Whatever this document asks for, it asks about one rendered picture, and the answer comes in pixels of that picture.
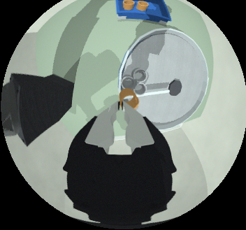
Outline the grey metal sleeve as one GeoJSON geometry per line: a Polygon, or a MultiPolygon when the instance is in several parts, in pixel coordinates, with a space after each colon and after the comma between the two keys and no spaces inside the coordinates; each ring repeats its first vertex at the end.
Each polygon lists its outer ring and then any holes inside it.
{"type": "Polygon", "coordinates": [[[135,69],[132,71],[131,76],[133,77],[133,79],[134,79],[136,82],[144,82],[144,81],[147,79],[147,72],[146,72],[145,69],[135,68],[135,69]],[[139,79],[135,79],[135,76],[134,76],[134,75],[135,75],[135,72],[136,72],[137,70],[141,70],[141,71],[143,72],[142,77],[139,78],[139,79]]]}
{"type": "MultiPolygon", "coordinates": [[[[136,82],[136,81],[135,81],[136,82]]],[[[147,91],[147,86],[143,82],[136,82],[133,91],[135,92],[136,95],[141,96],[144,95],[147,91]],[[135,90],[136,85],[138,84],[143,84],[142,88],[140,90],[135,90]]]]}
{"type": "Polygon", "coordinates": [[[133,77],[130,76],[130,75],[125,75],[125,76],[123,76],[122,79],[121,79],[121,86],[122,86],[124,89],[126,89],[126,88],[133,89],[134,86],[135,86],[135,84],[136,84],[135,80],[134,80],[133,77]],[[122,81],[123,81],[123,79],[125,79],[125,78],[132,78],[132,83],[131,83],[130,85],[124,85],[122,81]]]}

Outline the blue rectangular crate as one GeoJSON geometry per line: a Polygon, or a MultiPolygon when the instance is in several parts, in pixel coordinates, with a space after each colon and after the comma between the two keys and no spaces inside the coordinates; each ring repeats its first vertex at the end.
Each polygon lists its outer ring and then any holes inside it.
{"type": "Polygon", "coordinates": [[[118,20],[150,20],[161,24],[167,24],[168,21],[172,21],[164,0],[132,0],[134,1],[134,7],[131,10],[123,9],[123,1],[124,0],[116,0],[118,20]],[[146,10],[141,12],[141,10],[136,8],[139,1],[146,1],[149,4],[146,10]]]}

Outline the bronze bushing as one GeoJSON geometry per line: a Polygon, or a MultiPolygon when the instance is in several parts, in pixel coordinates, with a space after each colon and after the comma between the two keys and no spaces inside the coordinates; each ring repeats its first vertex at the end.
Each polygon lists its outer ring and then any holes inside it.
{"type": "Polygon", "coordinates": [[[145,2],[145,1],[139,1],[138,4],[137,4],[137,6],[136,6],[136,8],[138,10],[144,11],[144,10],[147,9],[148,6],[149,6],[149,4],[147,2],[145,2]]]}
{"type": "Polygon", "coordinates": [[[131,10],[133,9],[134,1],[132,0],[124,0],[123,1],[123,9],[131,10]]]}
{"type": "Polygon", "coordinates": [[[133,92],[133,90],[132,89],[129,89],[129,88],[123,89],[120,92],[119,98],[120,98],[120,105],[121,105],[121,107],[122,107],[123,98],[125,98],[126,96],[133,96],[132,100],[125,101],[125,102],[127,102],[131,107],[133,107],[134,109],[136,109],[138,107],[139,100],[138,100],[138,97],[136,96],[136,94],[133,92]]]}

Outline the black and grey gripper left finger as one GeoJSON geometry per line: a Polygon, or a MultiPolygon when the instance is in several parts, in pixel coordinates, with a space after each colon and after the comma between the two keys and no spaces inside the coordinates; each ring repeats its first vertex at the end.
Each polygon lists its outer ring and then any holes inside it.
{"type": "Polygon", "coordinates": [[[116,120],[116,112],[120,109],[120,101],[94,116],[73,139],[63,170],[68,172],[71,164],[85,154],[97,153],[101,147],[109,152],[109,147],[114,143],[115,135],[113,123],[116,120]]]}

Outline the grey round turntable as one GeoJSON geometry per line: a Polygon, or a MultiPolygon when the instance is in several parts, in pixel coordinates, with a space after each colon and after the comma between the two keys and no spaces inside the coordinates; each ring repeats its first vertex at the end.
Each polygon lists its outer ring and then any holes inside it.
{"type": "Polygon", "coordinates": [[[122,60],[119,93],[124,89],[122,77],[131,76],[135,68],[147,72],[143,82],[147,91],[138,96],[136,110],[160,131],[189,119],[205,96],[209,79],[205,57],[196,42],[181,31],[154,29],[140,36],[122,60]]]}

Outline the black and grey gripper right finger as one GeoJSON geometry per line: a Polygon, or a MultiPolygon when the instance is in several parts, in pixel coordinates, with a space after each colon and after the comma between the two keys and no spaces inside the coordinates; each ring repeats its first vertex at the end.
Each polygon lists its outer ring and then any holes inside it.
{"type": "Polygon", "coordinates": [[[169,167],[171,173],[176,172],[170,147],[160,130],[124,101],[122,101],[122,110],[127,123],[126,144],[131,148],[131,153],[135,148],[141,148],[142,154],[160,158],[169,167]]]}

